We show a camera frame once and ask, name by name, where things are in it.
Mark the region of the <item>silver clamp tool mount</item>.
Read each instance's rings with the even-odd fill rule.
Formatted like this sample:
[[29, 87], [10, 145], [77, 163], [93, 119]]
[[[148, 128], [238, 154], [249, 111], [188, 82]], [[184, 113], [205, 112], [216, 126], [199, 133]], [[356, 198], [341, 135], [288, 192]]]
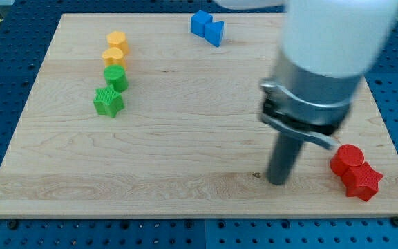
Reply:
[[260, 120], [278, 131], [284, 147], [309, 142], [332, 149], [337, 142], [331, 135], [347, 117], [360, 79], [310, 72], [280, 51], [271, 76], [260, 81]]

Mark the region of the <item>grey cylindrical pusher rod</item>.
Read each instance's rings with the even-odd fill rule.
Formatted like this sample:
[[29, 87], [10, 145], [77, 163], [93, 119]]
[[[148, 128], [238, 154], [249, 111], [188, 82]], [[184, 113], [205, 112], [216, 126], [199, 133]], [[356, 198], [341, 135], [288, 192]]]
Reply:
[[302, 146], [302, 140], [291, 138], [283, 133], [278, 135], [266, 173], [271, 184], [283, 185], [286, 183]]

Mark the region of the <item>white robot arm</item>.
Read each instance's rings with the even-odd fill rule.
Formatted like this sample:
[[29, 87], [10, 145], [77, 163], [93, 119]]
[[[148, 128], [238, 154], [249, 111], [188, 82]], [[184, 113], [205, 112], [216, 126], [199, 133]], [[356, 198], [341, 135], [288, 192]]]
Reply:
[[267, 179], [284, 184], [305, 142], [326, 149], [398, 15], [398, 0], [287, 0], [261, 122], [278, 131]]

